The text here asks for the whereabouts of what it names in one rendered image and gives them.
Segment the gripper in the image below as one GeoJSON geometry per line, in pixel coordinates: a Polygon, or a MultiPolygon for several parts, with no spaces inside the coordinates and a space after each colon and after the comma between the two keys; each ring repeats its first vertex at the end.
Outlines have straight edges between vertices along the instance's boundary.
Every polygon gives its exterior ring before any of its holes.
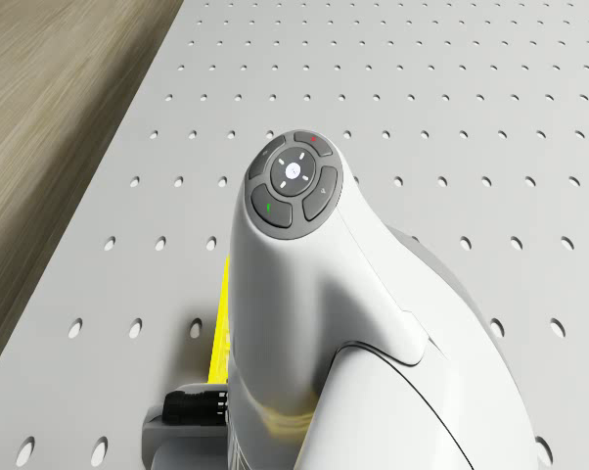
{"type": "Polygon", "coordinates": [[[228,389],[188,384],[147,411],[142,426],[146,470],[228,470],[228,389]]]}

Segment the yellow basket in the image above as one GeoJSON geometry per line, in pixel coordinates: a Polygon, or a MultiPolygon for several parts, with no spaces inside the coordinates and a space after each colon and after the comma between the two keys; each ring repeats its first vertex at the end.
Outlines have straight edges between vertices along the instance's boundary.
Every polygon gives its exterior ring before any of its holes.
{"type": "Polygon", "coordinates": [[[226,384],[228,380],[228,360],[230,355],[230,333],[228,319],[228,280],[229,260],[225,259],[216,317],[212,351],[208,370],[209,384],[226,384]]]}

